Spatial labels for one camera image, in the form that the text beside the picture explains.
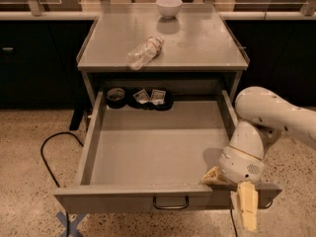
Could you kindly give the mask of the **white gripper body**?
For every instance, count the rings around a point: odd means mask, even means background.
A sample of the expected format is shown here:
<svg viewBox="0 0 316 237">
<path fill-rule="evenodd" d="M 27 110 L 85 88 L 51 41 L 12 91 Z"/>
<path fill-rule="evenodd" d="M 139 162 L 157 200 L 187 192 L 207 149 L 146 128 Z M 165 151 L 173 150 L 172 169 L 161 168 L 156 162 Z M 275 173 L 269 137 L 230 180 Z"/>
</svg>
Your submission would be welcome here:
<svg viewBox="0 0 316 237">
<path fill-rule="evenodd" d="M 226 146 L 219 158 L 219 170 L 228 181 L 238 184 L 249 181 L 258 183 L 264 170 L 264 163 L 251 155 Z"/>
</svg>

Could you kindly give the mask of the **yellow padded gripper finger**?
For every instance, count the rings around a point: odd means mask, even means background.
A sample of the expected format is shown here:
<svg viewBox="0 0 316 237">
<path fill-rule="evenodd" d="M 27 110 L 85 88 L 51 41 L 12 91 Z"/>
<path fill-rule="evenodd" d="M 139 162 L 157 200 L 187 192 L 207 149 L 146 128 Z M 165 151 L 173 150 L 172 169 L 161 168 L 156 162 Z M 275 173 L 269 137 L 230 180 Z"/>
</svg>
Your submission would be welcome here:
<svg viewBox="0 0 316 237">
<path fill-rule="evenodd" d="M 212 167 L 200 179 L 203 185 L 229 185 L 229 182 L 222 176 L 218 166 Z"/>
<path fill-rule="evenodd" d="M 259 195 L 255 185 L 242 182 L 237 186 L 237 211 L 243 230 L 257 231 L 257 212 Z"/>
</svg>

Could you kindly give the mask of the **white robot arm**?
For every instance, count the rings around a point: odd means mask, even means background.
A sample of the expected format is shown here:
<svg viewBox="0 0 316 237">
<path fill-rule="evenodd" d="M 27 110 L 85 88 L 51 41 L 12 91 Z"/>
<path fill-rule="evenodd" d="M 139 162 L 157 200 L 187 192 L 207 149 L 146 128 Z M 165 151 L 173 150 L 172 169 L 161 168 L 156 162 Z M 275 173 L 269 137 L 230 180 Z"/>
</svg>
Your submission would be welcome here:
<svg viewBox="0 0 316 237">
<path fill-rule="evenodd" d="M 316 113 L 263 87 L 242 90 L 235 100 L 235 110 L 240 119 L 219 164 L 200 181 L 205 185 L 235 185 L 231 200 L 241 229 L 254 232 L 259 207 L 255 185 L 261 180 L 267 151 L 284 132 L 316 149 Z"/>
</svg>

